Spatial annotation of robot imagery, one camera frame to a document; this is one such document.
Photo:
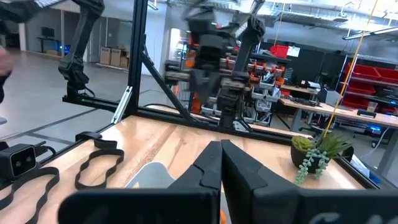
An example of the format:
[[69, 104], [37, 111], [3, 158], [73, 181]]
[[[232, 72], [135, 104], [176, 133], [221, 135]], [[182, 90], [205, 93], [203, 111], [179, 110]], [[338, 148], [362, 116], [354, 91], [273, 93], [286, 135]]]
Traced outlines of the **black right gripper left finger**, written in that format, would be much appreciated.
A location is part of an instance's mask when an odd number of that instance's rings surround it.
[[59, 224], [219, 224], [223, 148], [210, 142], [169, 187], [93, 189], [68, 196]]

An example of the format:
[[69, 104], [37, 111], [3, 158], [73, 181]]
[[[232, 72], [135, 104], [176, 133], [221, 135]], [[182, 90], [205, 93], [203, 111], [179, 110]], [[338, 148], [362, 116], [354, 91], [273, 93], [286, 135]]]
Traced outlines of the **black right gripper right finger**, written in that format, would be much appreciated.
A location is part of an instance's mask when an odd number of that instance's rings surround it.
[[222, 140], [232, 224], [398, 224], [398, 190], [312, 190]]

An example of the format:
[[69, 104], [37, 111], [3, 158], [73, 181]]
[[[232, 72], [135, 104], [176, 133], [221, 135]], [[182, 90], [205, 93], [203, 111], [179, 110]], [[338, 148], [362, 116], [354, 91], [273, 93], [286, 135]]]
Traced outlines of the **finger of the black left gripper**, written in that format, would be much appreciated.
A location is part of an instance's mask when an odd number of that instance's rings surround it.
[[197, 94], [197, 98], [200, 103], [204, 102], [203, 97], [203, 71], [202, 70], [191, 70], [190, 71], [190, 89], [192, 92]]
[[213, 90], [217, 87], [218, 87], [218, 72], [211, 72], [208, 74], [205, 81], [203, 101], [206, 101], [213, 93]]

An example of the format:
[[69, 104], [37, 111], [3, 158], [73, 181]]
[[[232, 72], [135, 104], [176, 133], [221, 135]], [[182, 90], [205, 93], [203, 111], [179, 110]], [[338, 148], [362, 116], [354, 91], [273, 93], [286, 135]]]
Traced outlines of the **black and green cable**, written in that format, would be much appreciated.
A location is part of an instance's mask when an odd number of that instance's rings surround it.
[[29, 171], [27, 174], [24, 174], [22, 177], [18, 178], [17, 180], [15, 180], [14, 183], [11, 185], [10, 193], [0, 200], [0, 210], [8, 207], [12, 203], [12, 201], [14, 200], [14, 194], [24, 184], [33, 179], [45, 175], [52, 175], [53, 177], [45, 185], [45, 191], [36, 203], [34, 215], [25, 223], [25, 224], [37, 224], [40, 210], [47, 203], [49, 192], [54, 186], [58, 184], [60, 180], [60, 172], [56, 167], [44, 167], [42, 169], [32, 170]]

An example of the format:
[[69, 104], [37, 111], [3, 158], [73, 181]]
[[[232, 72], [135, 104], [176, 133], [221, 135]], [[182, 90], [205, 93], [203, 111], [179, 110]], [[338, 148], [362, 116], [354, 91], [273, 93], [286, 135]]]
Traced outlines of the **red storage bin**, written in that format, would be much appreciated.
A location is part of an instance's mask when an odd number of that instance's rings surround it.
[[284, 45], [274, 45], [270, 48], [271, 54], [278, 58], [287, 58], [288, 51], [289, 47]]

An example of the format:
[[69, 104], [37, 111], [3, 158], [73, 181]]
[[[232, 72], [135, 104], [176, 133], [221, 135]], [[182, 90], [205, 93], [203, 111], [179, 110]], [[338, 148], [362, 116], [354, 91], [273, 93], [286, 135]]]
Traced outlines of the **red bin shelf rack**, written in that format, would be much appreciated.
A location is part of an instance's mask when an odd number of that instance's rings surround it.
[[398, 113], [398, 61], [370, 55], [347, 55], [336, 89], [343, 94], [381, 104], [380, 112]]

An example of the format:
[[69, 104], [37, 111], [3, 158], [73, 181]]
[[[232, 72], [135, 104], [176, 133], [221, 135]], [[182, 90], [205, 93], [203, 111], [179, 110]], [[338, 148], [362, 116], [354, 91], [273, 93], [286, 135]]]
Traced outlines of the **parts organiser shelf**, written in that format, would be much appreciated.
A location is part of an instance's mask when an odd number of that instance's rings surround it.
[[[220, 68], [224, 73], [232, 71], [236, 57], [227, 56], [221, 59]], [[277, 79], [282, 78], [285, 66], [290, 62], [289, 59], [279, 58], [270, 55], [252, 54], [247, 64], [249, 74], [248, 90], [245, 90], [243, 97], [243, 118], [250, 124], [269, 126], [272, 119], [274, 106], [281, 96], [281, 84], [277, 84]], [[189, 96], [187, 108], [190, 112], [215, 116], [220, 118], [221, 109], [216, 104], [215, 96], [203, 105], [192, 93]]]

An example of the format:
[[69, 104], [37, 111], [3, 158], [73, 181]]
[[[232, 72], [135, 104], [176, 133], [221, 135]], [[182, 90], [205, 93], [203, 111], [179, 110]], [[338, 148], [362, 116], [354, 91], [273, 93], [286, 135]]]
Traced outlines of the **potted succulent plant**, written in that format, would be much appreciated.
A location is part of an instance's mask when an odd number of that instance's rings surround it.
[[333, 133], [323, 132], [315, 139], [294, 136], [290, 148], [291, 160], [298, 169], [294, 183], [302, 185], [309, 175], [319, 179], [332, 159], [348, 158], [350, 161], [353, 152], [351, 143]]

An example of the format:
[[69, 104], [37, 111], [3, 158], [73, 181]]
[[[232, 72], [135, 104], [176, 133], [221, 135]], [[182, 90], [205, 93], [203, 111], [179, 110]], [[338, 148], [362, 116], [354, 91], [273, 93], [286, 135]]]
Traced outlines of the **wooden desk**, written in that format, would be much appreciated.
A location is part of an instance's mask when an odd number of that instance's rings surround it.
[[299, 130], [302, 110], [314, 113], [332, 114], [334, 116], [343, 117], [346, 119], [359, 121], [366, 124], [379, 124], [387, 128], [393, 128], [394, 132], [392, 135], [392, 139], [389, 141], [387, 149], [377, 167], [378, 172], [384, 176], [386, 176], [390, 171], [392, 163], [394, 162], [396, 156], [398, 156], [398, 117], [377, 113], [375, 118], [370, 118], [367, 116], [357, 115], [358, 110], [349, 111], [349, 110], [338, 109], [326, 103], [320, 103], [320, 106], [312, 107], [312, 106], [295, 103], [286, 98], [280, 98], [279, 101], [284, 106], [296, 108], [292, 124], [290, 125], [291, 131]]

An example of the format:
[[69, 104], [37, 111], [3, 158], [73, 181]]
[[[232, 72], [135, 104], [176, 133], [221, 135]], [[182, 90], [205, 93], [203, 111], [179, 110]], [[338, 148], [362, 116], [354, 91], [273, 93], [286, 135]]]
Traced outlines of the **person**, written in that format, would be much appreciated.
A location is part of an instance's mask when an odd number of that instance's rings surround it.
[[0, 45], [0, 104], [4, 101], [4, 84], [13, 71], [10, 53]]

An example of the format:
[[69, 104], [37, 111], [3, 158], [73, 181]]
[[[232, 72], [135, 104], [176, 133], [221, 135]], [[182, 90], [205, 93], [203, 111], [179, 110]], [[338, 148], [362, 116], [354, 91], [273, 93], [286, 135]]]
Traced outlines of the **black aluminium frame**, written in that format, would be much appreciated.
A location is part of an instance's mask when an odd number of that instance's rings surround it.
[[[205, 129], [208, 131], [215, 131], [224, 134], [231, 134], [235, 136], [245, 137], [249, 139], [257, 139], [261, 141], [269, 141], [288, 146], [292, 143], [293, 136], [291, 134], [283, 134], [277, 131], [267, 131], [265, 129], [251, 129], [249, 126], [245, 132], [237, 131], [233, 128], [223, 128], [216, 124], [213, 118], [203, 118], [201, 116], [194, 117], [186, 110], [179, 102], [177, 97], [172, 93], [171, 89], [164, 83], [164, 80], [154, 67], [153, 61], [146, 52], [146, 17], [147, 7], [149, 2], [147, 0], [134, 0], [133, 8], [133, 25], [132, 25], [132, 40], [130, 51], [134, 53], [129, 59], [128, 71], [128, 86], [132, 86], [132, 96], [129, 100], [127, 108], [123, 114], [123, 118], [127, 116], [139, 116], [143, 118], [154, 119], [158, 121], [179, 124], [191, 128]], [[153, 108], [139, 106], [139, 89], [141, 84], [141, 70], [145, 66], [162, 91], [166, 94], [168, 99], [178, 111], [177, 114], [157, 110]], [[77, 105], [90, 106], [97, 109], [104, 109], [108, 111], [116, 111], [119, 102], [101, 100], [99, 98], [90, 98], [88, 96], [79, 98], [70, 98], [67, 95], [63, 97], [63, 101]]]

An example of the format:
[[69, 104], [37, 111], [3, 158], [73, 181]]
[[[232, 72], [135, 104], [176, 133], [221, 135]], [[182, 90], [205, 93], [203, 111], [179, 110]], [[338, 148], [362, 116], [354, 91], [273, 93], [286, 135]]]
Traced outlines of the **silver corner bracket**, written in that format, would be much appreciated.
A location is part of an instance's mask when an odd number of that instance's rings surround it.
[[129, 103], [129, 100], [132, 96], [132, 86], [127, 86], [124, 94], [118, 104], [118, 107], [116, 108], [116, 111], [114, 112], [113, 118], [111, 120], [111, 122], [113, 124], [117, 124], [118, 122], [120, 122], [122, 120], [123, 114], [127, 108], [127, 105]]

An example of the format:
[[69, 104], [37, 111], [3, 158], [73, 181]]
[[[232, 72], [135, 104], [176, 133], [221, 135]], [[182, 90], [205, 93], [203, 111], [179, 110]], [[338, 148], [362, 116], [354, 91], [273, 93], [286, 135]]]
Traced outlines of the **black edge bracket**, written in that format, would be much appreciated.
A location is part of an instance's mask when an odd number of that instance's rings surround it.
[[80, 141], [80, 140], [86, 141], [89, 139], [101, 139], [101, 138], [102, 138], [101, 134], [91, 131], [83, 131], [75, 135], [75, 141]]

